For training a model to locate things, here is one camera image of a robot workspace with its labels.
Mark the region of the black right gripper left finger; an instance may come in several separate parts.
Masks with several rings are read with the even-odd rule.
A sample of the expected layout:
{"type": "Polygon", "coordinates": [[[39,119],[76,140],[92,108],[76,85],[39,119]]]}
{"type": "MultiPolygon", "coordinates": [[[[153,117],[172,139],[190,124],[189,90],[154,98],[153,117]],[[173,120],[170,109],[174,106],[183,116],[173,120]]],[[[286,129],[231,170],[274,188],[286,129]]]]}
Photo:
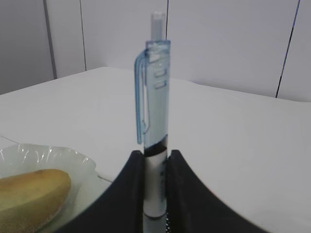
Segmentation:
{"type": "Polygon", "coordinates": [[[144,194],[144,156],[139,150],[113,183],[57,233],[141,233],[144,194]]]}

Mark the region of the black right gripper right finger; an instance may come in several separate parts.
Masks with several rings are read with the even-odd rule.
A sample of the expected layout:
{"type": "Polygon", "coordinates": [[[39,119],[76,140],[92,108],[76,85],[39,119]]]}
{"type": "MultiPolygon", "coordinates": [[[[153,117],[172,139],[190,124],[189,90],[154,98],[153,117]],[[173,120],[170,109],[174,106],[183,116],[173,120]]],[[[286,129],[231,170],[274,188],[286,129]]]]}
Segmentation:
{"type": "Polygon", "coordinates": [[[214,195],[179,150],[166,166],[167,217],[171,233],[263,233],[214,195]]]}

